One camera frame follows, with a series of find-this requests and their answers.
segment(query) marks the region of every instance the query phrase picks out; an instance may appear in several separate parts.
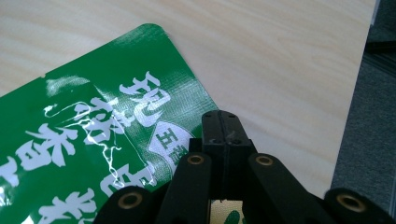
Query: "gray carpet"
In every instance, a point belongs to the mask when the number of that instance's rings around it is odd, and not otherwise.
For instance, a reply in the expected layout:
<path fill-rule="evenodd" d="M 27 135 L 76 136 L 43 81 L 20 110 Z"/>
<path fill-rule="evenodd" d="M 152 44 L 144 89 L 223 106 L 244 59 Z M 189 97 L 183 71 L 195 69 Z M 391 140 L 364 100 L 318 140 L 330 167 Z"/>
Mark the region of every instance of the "gray carpet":
<path fill-rule="evenodd" d="M 381 0 L 368 42 L 396 40 L 396 0 Z M 364 53 L 332 188 L 348 188 L 396 218 L 396 54 Z"/>

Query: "light wooden table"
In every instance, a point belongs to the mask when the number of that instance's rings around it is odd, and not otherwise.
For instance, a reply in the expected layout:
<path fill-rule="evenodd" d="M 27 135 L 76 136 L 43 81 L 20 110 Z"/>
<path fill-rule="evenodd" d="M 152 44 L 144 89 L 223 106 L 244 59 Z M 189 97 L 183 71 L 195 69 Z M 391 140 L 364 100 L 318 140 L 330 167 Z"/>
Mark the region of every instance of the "light wooden table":
<path fill-rule="evenodd" d="M 152 22 L 218 106 L 319 197 L 330 187 L 374 0 L 1 1 L 0 95 Z"/>

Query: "wooden surface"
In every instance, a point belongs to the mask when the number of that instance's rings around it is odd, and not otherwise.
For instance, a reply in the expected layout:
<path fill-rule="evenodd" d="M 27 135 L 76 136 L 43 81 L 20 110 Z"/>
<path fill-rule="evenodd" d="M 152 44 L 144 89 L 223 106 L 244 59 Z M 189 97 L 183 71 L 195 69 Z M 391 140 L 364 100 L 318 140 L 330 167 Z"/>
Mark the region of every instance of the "wooden surface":
<path fill-rule="evenodd" d="M 311 192 L 330 187 L 374 0 L 1 1 L 0 96 L 152 22 Z"/>

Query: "green plastic bag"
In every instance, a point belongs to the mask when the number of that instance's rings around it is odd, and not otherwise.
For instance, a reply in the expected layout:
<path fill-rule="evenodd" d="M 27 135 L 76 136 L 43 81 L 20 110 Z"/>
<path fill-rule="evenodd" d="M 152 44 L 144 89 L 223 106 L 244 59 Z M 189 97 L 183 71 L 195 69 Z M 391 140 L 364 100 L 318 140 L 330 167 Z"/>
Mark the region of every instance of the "green plastic bag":
<path fill-rule="evenodd" d="M 213 109 L 154 24 L 3 96 L 0 222 L 90 223 L 117 189 L 157 189 Z"/>

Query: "green package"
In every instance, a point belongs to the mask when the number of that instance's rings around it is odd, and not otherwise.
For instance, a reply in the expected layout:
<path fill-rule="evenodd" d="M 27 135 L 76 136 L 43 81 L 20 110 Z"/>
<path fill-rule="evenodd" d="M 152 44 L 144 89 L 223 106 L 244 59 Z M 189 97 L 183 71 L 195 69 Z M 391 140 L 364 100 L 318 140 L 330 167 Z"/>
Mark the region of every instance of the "green package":
<path fill-rule="evenodd" d="M 91 223 L 117 189 L 159 188 L 213 109 L 155 24 L 1 97 L 1 223 Z"/>

